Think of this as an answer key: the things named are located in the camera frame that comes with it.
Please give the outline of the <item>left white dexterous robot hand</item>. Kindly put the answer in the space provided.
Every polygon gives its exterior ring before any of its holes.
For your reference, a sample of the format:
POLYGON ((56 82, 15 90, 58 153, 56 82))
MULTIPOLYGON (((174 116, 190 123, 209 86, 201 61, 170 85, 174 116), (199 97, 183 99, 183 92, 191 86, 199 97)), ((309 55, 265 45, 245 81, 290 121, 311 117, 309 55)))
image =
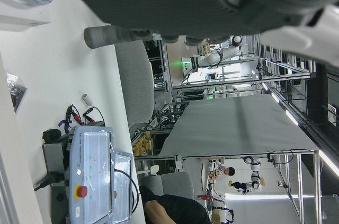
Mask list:
POLYGON ((263 45, 338 66, 338 0, 82 0, 110 43, 159 35, 190 46, 259 34, 263 45))

